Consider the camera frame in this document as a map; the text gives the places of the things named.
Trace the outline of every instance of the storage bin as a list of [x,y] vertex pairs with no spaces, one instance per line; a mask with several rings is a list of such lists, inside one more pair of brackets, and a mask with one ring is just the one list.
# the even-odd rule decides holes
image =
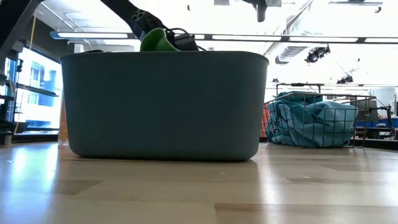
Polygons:
[[85,157],[249,159],[259,144],[267,66],[249,52],[67,55],[70,148]]

